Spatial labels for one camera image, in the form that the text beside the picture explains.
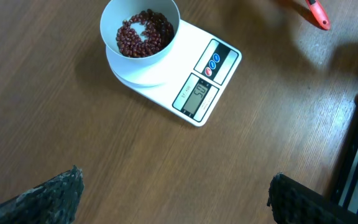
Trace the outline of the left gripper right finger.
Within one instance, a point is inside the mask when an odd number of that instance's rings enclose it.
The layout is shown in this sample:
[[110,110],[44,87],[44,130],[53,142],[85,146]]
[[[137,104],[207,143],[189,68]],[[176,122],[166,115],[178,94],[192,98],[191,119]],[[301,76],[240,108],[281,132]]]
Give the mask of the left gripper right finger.
[[358,224],[358,216],[283,173],[270,182],[267,206],[278,224]]

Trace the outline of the orange measuring scoop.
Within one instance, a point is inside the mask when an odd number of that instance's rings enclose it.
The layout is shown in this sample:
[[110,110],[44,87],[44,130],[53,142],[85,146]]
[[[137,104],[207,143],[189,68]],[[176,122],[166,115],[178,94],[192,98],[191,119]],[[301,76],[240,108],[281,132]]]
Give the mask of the orange measuring scoop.
[[306,3],[311,11],[313,17],[316,19],[320,27],[324,30],[331,29],[331,22],[329,17],[321,5],[319,0],[306,0]]

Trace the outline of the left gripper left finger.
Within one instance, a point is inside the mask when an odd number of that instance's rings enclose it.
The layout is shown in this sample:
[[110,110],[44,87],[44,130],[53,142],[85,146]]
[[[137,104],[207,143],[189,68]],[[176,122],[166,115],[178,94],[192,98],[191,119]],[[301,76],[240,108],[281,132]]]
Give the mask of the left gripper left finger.
[[0,224],[73,223],[84,190],[77,166],[0,204]]

